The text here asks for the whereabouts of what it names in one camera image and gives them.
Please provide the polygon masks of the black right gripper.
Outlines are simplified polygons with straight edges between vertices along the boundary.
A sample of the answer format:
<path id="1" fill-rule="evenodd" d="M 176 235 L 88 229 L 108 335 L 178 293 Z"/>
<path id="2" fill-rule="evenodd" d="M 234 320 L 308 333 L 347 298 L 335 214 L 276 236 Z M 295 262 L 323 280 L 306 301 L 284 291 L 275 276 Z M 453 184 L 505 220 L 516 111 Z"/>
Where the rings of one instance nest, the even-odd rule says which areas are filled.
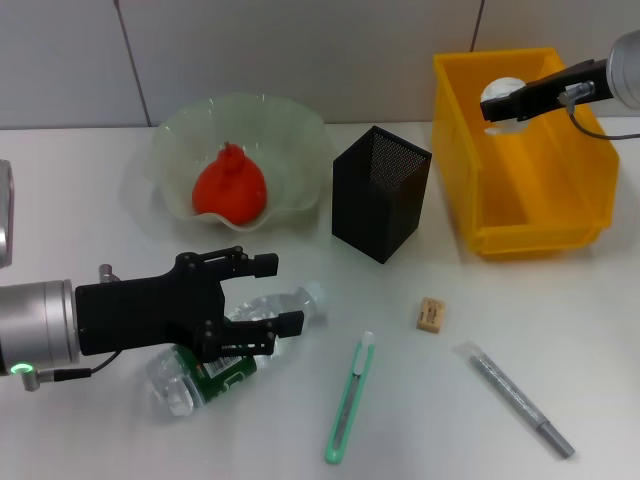
<path id="1" fill-rule="evenodd" d="M 586 60 L 527 84 L 491 83 L 481 94 L 483 118 L 524 121 L 569 104 L 608 100 L 606 72 L 606 59 Z"/>

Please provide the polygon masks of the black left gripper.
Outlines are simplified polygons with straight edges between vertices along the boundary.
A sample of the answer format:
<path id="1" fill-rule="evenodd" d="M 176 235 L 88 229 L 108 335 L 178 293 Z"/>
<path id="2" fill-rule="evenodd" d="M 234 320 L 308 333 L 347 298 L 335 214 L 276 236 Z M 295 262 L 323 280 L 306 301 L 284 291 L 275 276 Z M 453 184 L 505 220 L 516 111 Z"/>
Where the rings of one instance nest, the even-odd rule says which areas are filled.
<path id="1" fill-rule="evenodd" d="M 79 286 L 75 312 L 85 356 L 177 344 L 201 361 L 272 355 L 277 339 L 299 336 L 300 310 L 257 321 L 223 318 L 225 279 L 275 276 L 275 253 L 250 257 L 242 247 L 176 257 L 165 274 Z"/>

